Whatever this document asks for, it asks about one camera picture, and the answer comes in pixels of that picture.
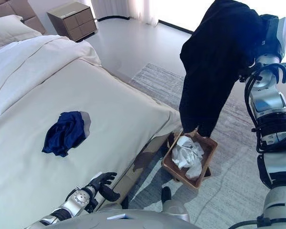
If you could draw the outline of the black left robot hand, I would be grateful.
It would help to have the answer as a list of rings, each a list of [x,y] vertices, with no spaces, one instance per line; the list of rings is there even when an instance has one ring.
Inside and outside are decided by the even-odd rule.
[[[92,186],[96,192],[99,192],[104,199],[110,202],[117,201],[120,198],[120,194],[116,193],[108,186],[111,185],[116,175],[116,172],[101,173],[99,176],[92,179],[88,185]]]

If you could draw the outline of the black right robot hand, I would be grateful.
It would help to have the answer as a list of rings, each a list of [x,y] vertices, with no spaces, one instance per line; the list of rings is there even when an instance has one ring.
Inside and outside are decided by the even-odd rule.
[[[260,17],[265,29],[261,46],[257,50],[258,56],[272,55],[281,62],[286,53],[286,17],[279,18],[271,14]]]

